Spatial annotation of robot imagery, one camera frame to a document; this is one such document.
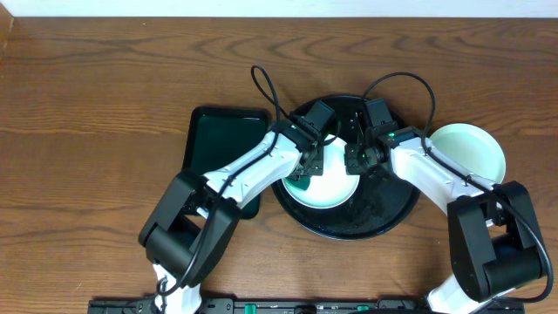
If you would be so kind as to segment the green sponge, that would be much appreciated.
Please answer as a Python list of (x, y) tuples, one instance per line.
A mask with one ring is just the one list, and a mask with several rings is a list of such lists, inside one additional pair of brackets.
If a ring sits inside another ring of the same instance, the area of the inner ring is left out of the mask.
[(306, 191), (310, 187), (311, 179), (309, 176), (300, 176), (296, 178), (287, 178), (286, 182), (293, 188)]

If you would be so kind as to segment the mint green plate front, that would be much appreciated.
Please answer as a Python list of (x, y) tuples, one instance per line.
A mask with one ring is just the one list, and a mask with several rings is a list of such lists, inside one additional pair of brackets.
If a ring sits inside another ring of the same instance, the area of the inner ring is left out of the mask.
[(480, 127), (456, 123), (442, 126), (430, 140), (442, 153), (473, 173), (496, 183), (506, 174), (505, 154), (496, 139)]

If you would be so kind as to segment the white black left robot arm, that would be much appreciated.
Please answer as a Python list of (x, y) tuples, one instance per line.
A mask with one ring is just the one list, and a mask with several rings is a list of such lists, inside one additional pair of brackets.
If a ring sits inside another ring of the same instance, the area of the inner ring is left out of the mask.
[(194, 313), (201, 283), (221, 260), (242, 209), (265, 188), (309, 165), (329, 122), (308, 117), (276, 122), (238, 159), (203, 175), (174, 176), (139, 233), (158, 282), (157, 313)]

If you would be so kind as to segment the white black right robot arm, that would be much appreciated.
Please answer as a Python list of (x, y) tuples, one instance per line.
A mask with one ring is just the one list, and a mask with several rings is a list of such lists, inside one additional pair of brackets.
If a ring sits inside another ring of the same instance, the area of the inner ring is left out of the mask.
[(517, 181), (499, 184), (441, 153), (415, 127), (344, 148), (348, 174), (382, 166), (444, 210), (452, 274), (426, 297), (436, 313), (538, 303), (555, 279), (534, 206)]

